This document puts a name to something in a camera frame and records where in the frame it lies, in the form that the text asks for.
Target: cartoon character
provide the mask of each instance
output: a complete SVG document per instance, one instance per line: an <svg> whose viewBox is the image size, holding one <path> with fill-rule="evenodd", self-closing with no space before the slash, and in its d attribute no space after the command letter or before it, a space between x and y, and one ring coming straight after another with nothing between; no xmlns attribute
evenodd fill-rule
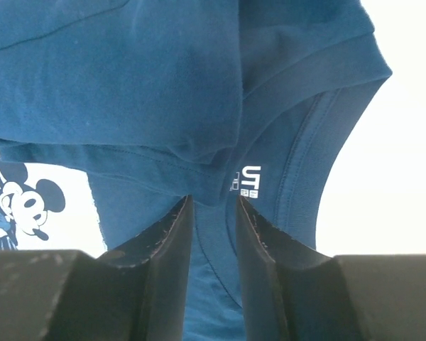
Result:
<svg viewBox="0 0 426 341"><path fill-rule="evenodd" d="M6 163L0 160L0 249L17 249L17 232L48 240L41 231L48 219L48 211L62 212L65 196L53 181L41 179L32 188L24 163Z"/></svg>

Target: cartoon mouse face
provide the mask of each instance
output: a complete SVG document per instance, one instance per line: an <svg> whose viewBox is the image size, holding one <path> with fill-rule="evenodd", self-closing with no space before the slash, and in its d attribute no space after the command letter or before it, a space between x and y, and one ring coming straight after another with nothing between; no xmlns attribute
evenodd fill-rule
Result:
<svg viewBox="0 0 426 341"><path fill-rule="evenodd" d="M5 163L0 160L0 210L6 221L27 235L47 240L40 230L48 218L48 211L62 212L65 196L60 187L50 180L41 179L34 188L25 184L28 171L23 163Z"/></svg>

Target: white background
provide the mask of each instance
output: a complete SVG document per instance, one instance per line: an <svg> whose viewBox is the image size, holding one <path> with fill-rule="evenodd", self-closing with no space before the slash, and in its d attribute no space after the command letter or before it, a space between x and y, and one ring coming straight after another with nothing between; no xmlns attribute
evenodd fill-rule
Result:
<svg viewBox="0 0 426 341"><path fill-rule="evenodd" d="M334 164L318 251L426 253L426 0L363 0L394 74Z"/></svg>

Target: blue fabric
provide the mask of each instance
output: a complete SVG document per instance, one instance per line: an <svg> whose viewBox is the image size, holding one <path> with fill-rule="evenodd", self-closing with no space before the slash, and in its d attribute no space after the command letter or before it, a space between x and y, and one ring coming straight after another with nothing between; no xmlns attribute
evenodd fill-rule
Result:
<svg viewBox="0 0 426 341"><path fill-rule="evenodd" d="M315 247L390 75L358 0L0 0L0 152L87 171L109 247L194 195L184 338L245 340L236 196Z"/></svg>

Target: cartoon mouse ear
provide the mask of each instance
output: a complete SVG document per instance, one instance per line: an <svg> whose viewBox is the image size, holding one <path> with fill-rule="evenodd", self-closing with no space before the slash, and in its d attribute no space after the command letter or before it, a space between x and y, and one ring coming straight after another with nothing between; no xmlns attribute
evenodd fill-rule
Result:
<svg viewBox="0 0 426 341"><path fill-rule="evenodd" d="M53 181L42 179L36 183L36 192L44 199L44 209L52 212L62 212L65 209L65 195Z"/></svg>
<svg viewBox="0 0 426 341"><path fill-rule="evenodd" d="M23 163L5 162L0 159L0 172L6 181L23 184L28 179L27 167Z"/></svg>

